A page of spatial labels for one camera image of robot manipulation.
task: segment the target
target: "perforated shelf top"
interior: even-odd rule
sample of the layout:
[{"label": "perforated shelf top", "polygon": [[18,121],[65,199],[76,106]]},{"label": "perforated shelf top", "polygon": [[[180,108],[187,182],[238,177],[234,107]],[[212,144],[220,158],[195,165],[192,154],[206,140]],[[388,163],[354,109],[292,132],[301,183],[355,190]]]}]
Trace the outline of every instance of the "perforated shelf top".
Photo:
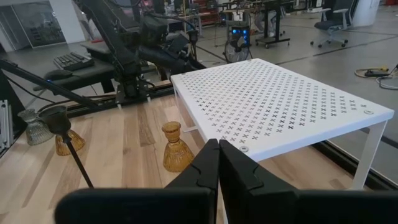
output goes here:
[{"label": "perforated shelf top", "polygon": [[261,59],[172,76],[205,141],[260,161],[391,119],[394,111]]}]

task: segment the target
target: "black office chair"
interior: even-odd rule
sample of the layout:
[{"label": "black office chair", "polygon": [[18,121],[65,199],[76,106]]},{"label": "black office chair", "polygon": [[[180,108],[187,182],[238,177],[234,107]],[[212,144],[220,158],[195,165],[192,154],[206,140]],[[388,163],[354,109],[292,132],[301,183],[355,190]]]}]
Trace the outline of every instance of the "black office chair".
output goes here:
[{"label": "black office chair", "polygon": [[[332,41],[337,41],[342,43],[342,47],[345,47],[348,40],[341,39],[335,36],[335,33],[341,30],[346,30],[352,23],[352,7],[354,0],[336,0],[333,8],[323,8],[320,12],[322,13],[322,21],[317,22],[314,26],[315,28],[327,32],[328,37],[322,38],[319,41],[318,47],[321,48],[322,44]],[[333,16],[330,19],[326,18],[326,12],[333,10]]]}]

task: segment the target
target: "tripod leg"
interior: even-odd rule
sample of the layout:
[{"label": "tripod leg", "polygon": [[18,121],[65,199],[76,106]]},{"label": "tripod leg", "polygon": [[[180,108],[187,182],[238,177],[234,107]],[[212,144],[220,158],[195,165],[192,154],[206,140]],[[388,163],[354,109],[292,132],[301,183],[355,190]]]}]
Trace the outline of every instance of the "tripod leg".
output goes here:
[{"label": "tripod leg", "polygon": [[70,150],[70,153],[72,154],[73,158],[75,159],[76,164],[79,167],[81,174],[85,178],[88,187],[91,188],[91,189],[94,188],[93,184],[91,183],[90,178],[88,177],[88,174],[87,174],[85,168],[83,167],[83,164],[81,163],[81,161],[80,161],[80,159],[79,159],[79,157],[78,157],[78,155],[77,155],[77,153],[75,151],[75,148],[73,148],[72,143],[70,141],[67,141],[66,144],[67,144],[67,146],[68,146],[68,148]]}]

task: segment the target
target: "computer mouse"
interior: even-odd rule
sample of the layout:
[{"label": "computer mouse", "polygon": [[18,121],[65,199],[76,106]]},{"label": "computer mouse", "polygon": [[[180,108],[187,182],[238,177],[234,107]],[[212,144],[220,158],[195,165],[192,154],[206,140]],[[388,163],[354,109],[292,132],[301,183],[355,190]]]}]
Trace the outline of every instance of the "computer mouse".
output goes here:
[{"label": "computer mouse", "polygon": [[73,72],[71,71],[57,69],[57,70],[52,70],[51,72],[45,74],[44,79],[47,81],[63,80],[72,77],[72,74]]}]

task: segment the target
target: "screw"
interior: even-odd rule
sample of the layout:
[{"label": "screw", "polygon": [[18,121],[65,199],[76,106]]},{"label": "screw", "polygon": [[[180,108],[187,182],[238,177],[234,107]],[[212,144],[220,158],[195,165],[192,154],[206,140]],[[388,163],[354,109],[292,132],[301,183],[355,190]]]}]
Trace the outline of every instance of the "screw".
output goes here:
[{"label": "screw", "polygon": [[249,148],[248,148],[247,146],[241,146],[241,147],[239,148],[239,150],[240,150],[241,152],[248,152],[248,151],[249,151]]}]

